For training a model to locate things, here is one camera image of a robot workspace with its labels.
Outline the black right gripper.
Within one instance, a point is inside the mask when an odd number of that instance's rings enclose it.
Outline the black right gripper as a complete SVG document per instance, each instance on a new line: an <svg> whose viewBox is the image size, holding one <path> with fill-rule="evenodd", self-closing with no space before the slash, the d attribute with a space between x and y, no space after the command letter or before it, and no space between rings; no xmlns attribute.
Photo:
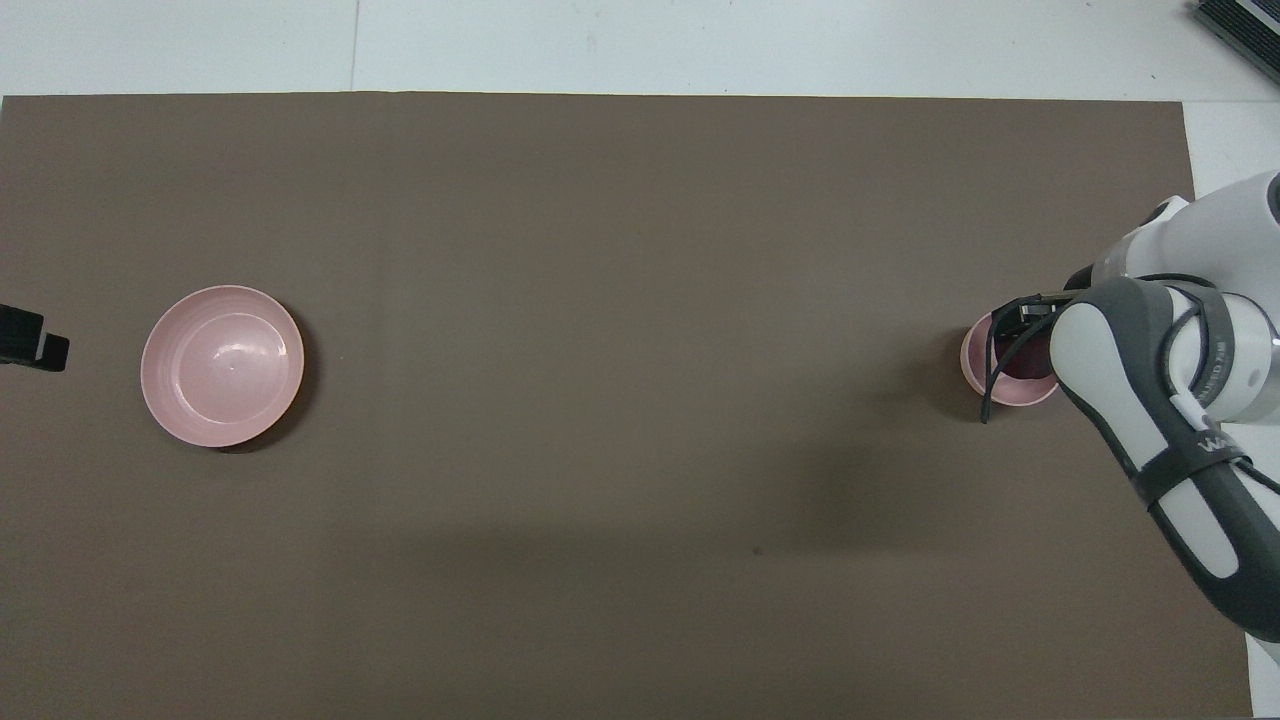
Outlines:
<svg viewBox="0 0 1280 720"><path fill-rule="evenodd" d="M1062 287L1062 293L1033 293L1012 299L993 310L993 341L1012 341L1025 334L1039 320L1052 316L1093 284L1094 266L1091 264L1074 272Z"/></svg>

